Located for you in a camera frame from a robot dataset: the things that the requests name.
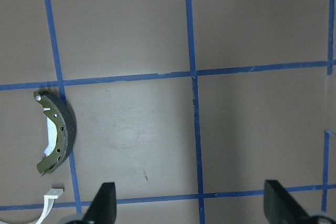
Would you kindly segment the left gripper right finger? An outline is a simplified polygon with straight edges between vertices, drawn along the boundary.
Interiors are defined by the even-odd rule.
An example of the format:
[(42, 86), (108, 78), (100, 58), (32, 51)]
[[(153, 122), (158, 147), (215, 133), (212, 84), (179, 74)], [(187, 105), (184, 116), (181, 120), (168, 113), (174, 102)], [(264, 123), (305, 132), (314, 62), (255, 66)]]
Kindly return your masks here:
[(264, 215), (268, 223), (309, 223), (310, 216), (277, 180), (264, 182)]

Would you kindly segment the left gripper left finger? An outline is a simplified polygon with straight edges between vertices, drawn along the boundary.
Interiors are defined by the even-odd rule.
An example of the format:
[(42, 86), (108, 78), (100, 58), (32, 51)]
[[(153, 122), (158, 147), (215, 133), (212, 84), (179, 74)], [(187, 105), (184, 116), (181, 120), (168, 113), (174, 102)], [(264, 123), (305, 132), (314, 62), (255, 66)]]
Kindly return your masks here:
[(83, 223), (114, 224), (117, 217), (115, 183), (103, 183), (83, 217)]

